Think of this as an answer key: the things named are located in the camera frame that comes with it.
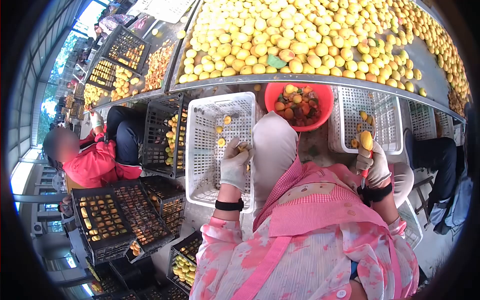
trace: gloved hand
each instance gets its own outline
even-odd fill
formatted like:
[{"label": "gloved hand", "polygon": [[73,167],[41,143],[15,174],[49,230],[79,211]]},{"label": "gloved hand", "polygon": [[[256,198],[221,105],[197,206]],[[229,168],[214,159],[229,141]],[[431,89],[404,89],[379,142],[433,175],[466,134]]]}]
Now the gloved hand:
[{"label": "gloved hand", "polygon": [[[245,192],[247,164],[253,156],[252,145],[242,142],[236,137],[228,143],[220,164],[220,183],[228,183]],[[237,146],[247,151],[239,152]]]},{"label": "gloved hand", "polygon": [[92,128],[95,128],[98,126],[102,126],[103,128],[103,123],[104,123],[103,117],[96,110],[92,110],[90,112],[90,121],[92,122]]},{"label": "gloved hand", "polygon": [[357,155],[357,165],[356,168],[359,170],[359,174],[362,170],[369,170],[367,175],[367,180],[370,188],[374,188],[385,179],[389,178],[391,173],[388,170],[387,157],[385,152],[380,147],[380,145],[374,140],[373,141],[373,156],[370,156],[370,151],[363,148],[360,142],[360,134],[356,136],[357,141],[359,142],[359,154]]}]

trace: person's leg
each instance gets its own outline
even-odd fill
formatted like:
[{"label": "person's leg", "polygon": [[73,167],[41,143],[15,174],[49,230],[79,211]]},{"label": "person's leg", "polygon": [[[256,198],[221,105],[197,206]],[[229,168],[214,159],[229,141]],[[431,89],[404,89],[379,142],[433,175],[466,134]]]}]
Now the person's leg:
[{"label": "person's leg", "polygon": [[115,139],[118,127],[123,121],[133,120],[139,124],[143,124],[144,119],[144,115],[134,109],[120,105],[113,106],[112,108],[110,108],[107,115],[108,138],[111,140]]},{"label": "person's leg", "polygon": [[399,208],[412,191],[414,176],[410,166],[405,163],[393,164],[393,176],[393,200],[395,201],[395,206]]},{"label": "person's leg", "polygon": [[118,125],[115,147],[117,162],[131,166],[139,165],[138,144],[143,143],[144,130],[144,125],[135,120],[125,120]]},{"label": "person's leg", "polygon": [[454,140],[442,137],[415,142],[413,161],[417,168],[430,168],[432,172],[438,171],[429,195],[429,204],[433,205],[439,200],[452,196],[456,181]]},{"label": "person's leg", "polygon": [[298,135],[281,116],[271,111],[252,130],[255,154],[252,166],[257,211],[261,210],[280,177],[297,157]]}]

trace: worker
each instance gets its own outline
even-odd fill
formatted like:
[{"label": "worker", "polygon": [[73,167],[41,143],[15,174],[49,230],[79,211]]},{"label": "worker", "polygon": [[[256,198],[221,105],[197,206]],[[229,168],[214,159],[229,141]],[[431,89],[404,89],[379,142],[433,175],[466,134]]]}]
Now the worker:
[{"label": "worker", "polygon": [[62,201],[59,203],[59,206],[57,206],[57,209],[59,212],[63,213],[65,219],[73,216],[72,196],[68,195],[63,197]]},{"label": "worker", "polygon": [[114,106],[107,126],[96,111],[91,116],[92,130],[79,140],[65,128],[55,128],[45,137],[44,153],[50,165],[64,171],[86,188],[106,186],[108,182],[138,178],[138,144],[144,139],[144,116],[123,106]]},{"label": "worker", "polygon": [[[297,133],[276,113],[259,120],[252,139],[253,149],[240,144],[248,151],[239,152],[238,138],[225,149],[216,209],[201,227],[191,299],[386,300],[416,291],[419,267],[395,204],[413,185],[406,164],[389,167],[375,141],[372,158],[359,146],[356,167],[369,170],[368,207],[346,166],[300,163]],[[239,218],[251,157],[260,211],[244,242]]]},{"label": "worker", "polygon": [[98,21],[98,25],[94,25],[95,33],[89,33],[88,36],[91,36],[95,39],[98,36],[102,36],[102,38],[107,38],[112,33],[112,31],[117,28],[119,24],[128,27],[133,24],[133,22],[135,22],[137,19],[138,17],[127,14],[114,14],[106,16],[105,18]]},{"label": "worker", "polygon": [[449,137],[417,141],[410,129],[405,129],[404,141],[412,170],[426,168],[431,173],[437,172],[427,199],[426,215],[435,233],[447,234],[451,228],[462,225],[468,214],[473,185],[464,149]]}]

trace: black pants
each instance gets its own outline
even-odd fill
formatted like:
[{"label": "black pants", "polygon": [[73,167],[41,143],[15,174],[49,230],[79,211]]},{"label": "black pants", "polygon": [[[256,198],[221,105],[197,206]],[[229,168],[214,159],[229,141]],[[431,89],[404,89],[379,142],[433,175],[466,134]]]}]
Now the black pants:
[{"label": "black pants", "polygon": [[429,195],[429,210],[434,203],[447,199],[454,193],[456,182],[456,145],[451,138],[416,141],[414,143],[414,166],[438,171]]},{"label": "black pants", "polygon": [[107,116],[108,139],[117,143],[115,160],[124,165],[137,166],[138,144],[144,142],[145,115],[123,106],[110,108]]}]

